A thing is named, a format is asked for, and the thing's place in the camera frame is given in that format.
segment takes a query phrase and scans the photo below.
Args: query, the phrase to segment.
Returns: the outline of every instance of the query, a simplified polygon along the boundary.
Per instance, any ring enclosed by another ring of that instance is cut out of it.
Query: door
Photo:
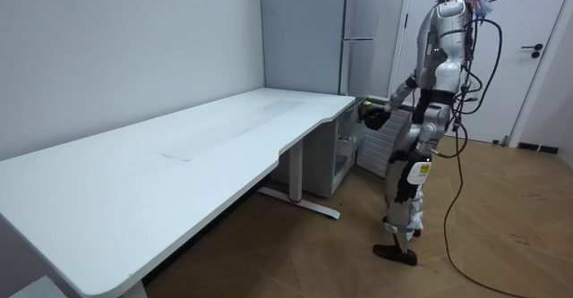
[[[415,68],[418,30],[435,3],[436,0],[410,0],[398,68],[391,78],[392,90]],[[480,111],[463,117],[470,139],[492,142],[510,136],[563,3],[564,0],[500,0],[492,3],[493,12],[488,18],[503,28],[503,52]],[[535,49],[529,47],[539,44],[543,48],[539,50],[540,57],[535,58]],[[484,84],[490,77],[497,48],[497,30],[487,23],[480,26],[472,72]],[[476,106],[477,102],[466,103],[466,110]]]

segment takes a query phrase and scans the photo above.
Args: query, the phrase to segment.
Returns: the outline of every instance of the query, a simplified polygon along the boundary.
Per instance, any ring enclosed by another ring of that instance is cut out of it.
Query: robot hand
[[[375,108],[364,114],[363,119],[366,127],[372,130],[379,130],[390,119],[392,113],[384,108]]]

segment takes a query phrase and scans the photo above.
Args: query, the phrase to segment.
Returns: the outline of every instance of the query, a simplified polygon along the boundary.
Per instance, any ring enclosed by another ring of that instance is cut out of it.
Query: gray wall
[[[2,160],[262,87],[260,0],[0,0],[0,73]],[[0,243],[0,297],[54,276]]]

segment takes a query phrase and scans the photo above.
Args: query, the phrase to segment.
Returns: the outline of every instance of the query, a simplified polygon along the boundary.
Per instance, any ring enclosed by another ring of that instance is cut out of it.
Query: white wall
[[[535,96],[531,113],[519,141],[550,147],[563,146],[563,136],[571,126],[573,76],[571,51],[573,50],[573,18],[568,18],[560,42],[552,42],[555,55],[549,61],[547,76]]]
[[[573,167],[573,125],[568,124],[568,127],[563,136],[561,147],[559,149],[559,156],[565,160],[567,164]]]
[[[0,0],[0,160],[263,84],[260,0]],[[0,243],[0,297],[50,273]]]

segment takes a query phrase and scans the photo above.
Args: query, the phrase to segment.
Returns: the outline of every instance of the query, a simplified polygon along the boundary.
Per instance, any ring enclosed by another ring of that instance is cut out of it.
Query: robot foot
[[[412,267],[418,264],[418,257],[414,251],[408,250],[408,253],[402,253],[397,245],[376,244],[372,247],[372,251],[377,256],[386,260],[402,262]]]

